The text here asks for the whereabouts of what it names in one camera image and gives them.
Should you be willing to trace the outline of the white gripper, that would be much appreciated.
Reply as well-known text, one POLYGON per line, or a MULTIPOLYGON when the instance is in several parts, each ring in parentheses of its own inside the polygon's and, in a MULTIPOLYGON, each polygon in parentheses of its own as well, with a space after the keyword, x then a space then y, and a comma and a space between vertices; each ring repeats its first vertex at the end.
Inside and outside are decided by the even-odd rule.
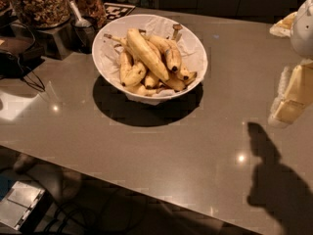
POLYGON ((313 103, 313 0, 306 0, 297 12, 274 23, 269 32, 291 37, 293 50, 305 58, 294 68, 284 67, 268 123, 285 128, 293 124, 313 103))

